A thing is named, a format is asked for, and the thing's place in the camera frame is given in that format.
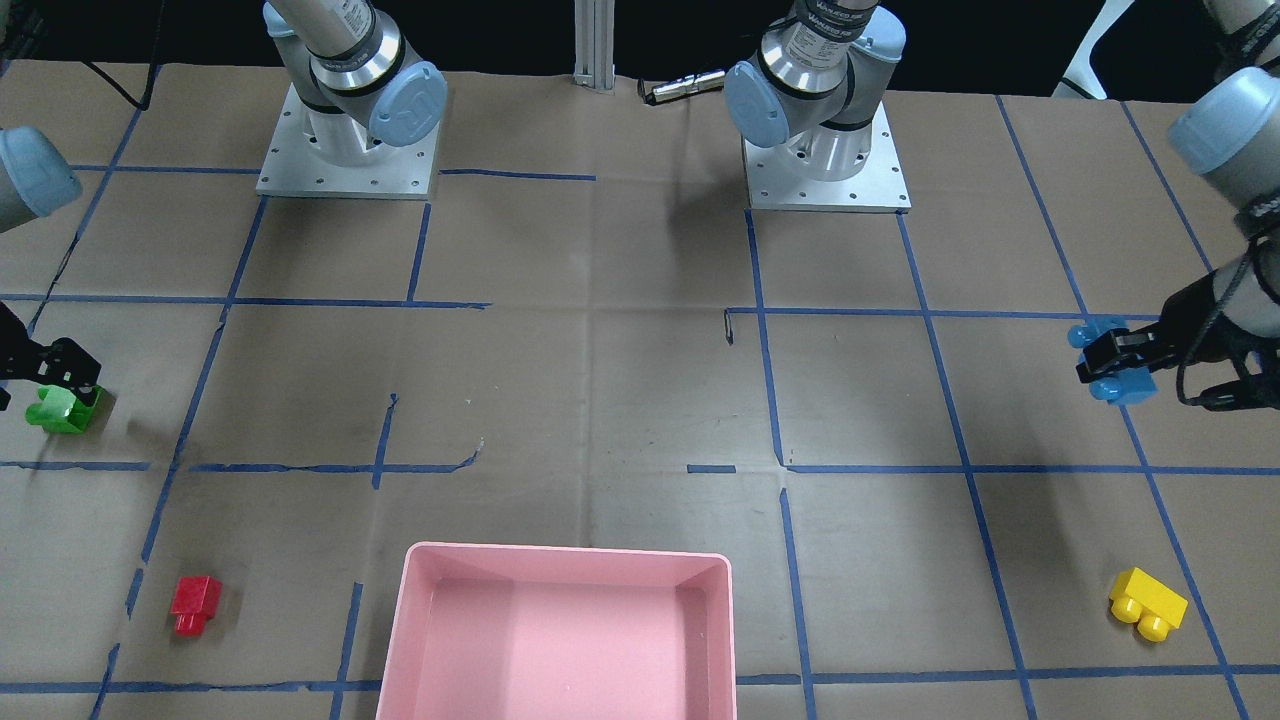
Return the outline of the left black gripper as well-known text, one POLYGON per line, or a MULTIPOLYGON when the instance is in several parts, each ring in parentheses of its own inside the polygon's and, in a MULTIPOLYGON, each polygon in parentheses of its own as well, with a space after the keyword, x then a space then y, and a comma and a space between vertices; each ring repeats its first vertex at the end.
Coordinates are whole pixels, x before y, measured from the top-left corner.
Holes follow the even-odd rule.
POLYGON ((1228 290, 1242 265, 1238 258, 1170 297, 1155 332, 1112 328, 1080 347, 1076 377, 1101 380, 1123 370, 1229 361, 1236 379, 1202 391, 1185 392, 1179 372, 1175 392, 1180 402, 1210 411, 1277 407, 1277 281, 1276 255, 1260 255, 1245 265, 1233 295, 1228 290))

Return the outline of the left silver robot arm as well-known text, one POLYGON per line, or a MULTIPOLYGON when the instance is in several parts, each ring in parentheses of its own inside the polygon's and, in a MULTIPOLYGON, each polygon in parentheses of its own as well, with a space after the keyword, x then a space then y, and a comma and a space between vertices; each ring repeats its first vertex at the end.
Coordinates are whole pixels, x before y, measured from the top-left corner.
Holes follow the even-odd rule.
POLYGON ((1107 99, 1092 53, 1115 41, 1124 90, 1188 101, 1161 137, 1229 206, 1245 247, 1174 292, 1155 322, 1068 333, 1094 398, 1134 404, 1171 372, 1185 406, 1277 406, 1277 4, 1275 1, 791 1, 744 36, 726 105, 750 172, 846 201, 872 161, 888 91, 1107 99))

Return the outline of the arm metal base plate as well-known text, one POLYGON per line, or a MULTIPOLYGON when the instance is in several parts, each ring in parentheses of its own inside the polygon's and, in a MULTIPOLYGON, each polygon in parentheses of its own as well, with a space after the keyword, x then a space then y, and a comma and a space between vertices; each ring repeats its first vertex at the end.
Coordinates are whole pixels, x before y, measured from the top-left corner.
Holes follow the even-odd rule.
POLYGON ((754 210, 883 214, 913 208, 884 104, 860 129, 819 126, 771 149, 746 140, 741 145, 754 210))
POLYGON ((288 88, 256 192, 288 199, 426 201, 444 124, 410 146, 381 143, 347 115, 305 105, 288 88))

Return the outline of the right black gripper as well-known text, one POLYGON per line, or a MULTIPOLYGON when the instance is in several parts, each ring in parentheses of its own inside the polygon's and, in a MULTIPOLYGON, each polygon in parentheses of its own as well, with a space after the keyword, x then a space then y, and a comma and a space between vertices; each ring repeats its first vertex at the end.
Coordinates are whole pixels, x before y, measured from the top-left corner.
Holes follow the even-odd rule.
POLYGON ((1 304, 1 380, 38 382, 69 389, 84 406, 99 402, 101 363, 72 338, 40 345, 1 304))

